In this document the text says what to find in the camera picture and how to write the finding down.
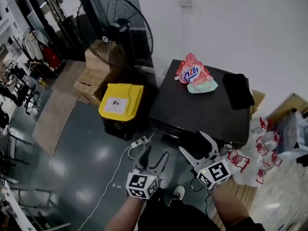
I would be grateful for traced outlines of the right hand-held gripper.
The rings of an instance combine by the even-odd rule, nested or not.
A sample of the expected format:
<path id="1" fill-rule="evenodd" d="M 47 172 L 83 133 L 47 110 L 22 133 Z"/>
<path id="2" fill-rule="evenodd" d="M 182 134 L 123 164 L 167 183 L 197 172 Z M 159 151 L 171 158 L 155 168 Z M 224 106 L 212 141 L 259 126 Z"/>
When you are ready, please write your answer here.
<path id="1" fill-rule="evenodd" d="M 209 159 L 205 160 L 204 157 L 202 159 L 196 159 L 181 146 L 179 150 L 197 173 L 196 178 L 208 190 L 211 190 L 223 184 L 231 176 L 231 171 L 227 161 L 219 155 L 217 143 L 202 131 L 197 131 L 197 134 L 201 138 L 202 145 L 208 151 L 206 156 Z"/>

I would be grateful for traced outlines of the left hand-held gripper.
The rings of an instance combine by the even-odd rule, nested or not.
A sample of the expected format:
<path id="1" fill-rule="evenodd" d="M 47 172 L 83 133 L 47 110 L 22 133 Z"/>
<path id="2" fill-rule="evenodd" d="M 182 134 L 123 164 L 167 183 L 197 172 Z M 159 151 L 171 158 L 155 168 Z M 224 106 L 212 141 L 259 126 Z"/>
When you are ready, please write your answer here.
<path id="1" fill-rule="evenodd" d="M 169 158 L 165 152 L 158 162 L 148 167 L 151 146 L 145 147 L 135 158 L 133 171 L 128 174 L 126 190 L 132 197 L 150 199 L 161 184 L 161 173 L 164 171 Z"/>

